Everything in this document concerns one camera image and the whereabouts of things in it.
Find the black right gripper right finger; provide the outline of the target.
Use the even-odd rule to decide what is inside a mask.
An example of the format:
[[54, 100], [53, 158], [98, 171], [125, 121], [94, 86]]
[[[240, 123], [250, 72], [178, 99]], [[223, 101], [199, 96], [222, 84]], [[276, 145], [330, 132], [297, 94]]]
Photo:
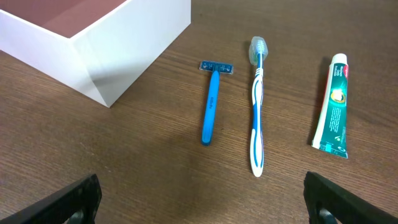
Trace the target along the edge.
[[316, 172], [308, 171], [303, 196], [309, 223], [397, 224], [397, 218]]

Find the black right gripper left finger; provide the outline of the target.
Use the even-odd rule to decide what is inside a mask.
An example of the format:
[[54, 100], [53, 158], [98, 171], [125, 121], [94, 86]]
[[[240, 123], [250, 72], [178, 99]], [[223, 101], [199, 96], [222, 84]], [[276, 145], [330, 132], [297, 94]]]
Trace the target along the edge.
[[95, 224], [102, 191], [98, 176], [90, 174], [1, 220], [4, 224]]

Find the green white toothpaste tube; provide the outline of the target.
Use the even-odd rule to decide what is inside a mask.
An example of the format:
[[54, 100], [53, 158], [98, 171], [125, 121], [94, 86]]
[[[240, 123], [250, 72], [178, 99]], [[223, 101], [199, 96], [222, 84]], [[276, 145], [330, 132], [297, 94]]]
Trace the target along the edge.
[[328, 69], [322, 110], [312, 147], [348, 158], [346, 150], [346, 119], [349, 66], [345, 54], [336, 54]]

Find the white box pink inside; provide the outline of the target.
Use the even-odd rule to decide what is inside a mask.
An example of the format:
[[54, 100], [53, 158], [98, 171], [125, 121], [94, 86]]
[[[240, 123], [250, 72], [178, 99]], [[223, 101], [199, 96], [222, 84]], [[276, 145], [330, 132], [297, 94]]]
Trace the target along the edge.
[[110, 107], [190, 23], [190, 0], [1, 0], [1, 50]]

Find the blue white toothbrush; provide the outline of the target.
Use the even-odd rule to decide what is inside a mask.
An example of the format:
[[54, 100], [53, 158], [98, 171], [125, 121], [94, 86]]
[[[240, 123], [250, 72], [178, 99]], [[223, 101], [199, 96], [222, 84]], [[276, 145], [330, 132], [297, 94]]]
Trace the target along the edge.
[[266, 41], [262, 37], [254, 36], [249, 48], [249, 61], [256, 68], [251, 90], [253, 117], [249, 158], [252, 173], [255, 177], [260, 177], [264, 169], [264, 140], [262, 136], [261, 113], [264, 96], [264, 61], [267, 55]]

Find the blue disposable razor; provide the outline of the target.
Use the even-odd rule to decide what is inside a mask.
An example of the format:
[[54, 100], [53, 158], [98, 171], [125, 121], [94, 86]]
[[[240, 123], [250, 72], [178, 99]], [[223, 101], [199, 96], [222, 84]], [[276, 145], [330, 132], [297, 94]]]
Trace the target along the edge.
[[211, 72], [203, 129], [201, 132], [201, 143], [204, 146], [209, 146], [213, 136], [221, 74], [233, 74], [233, 65], [229, 63], [204, 60], [200, 63], [199, 69]]

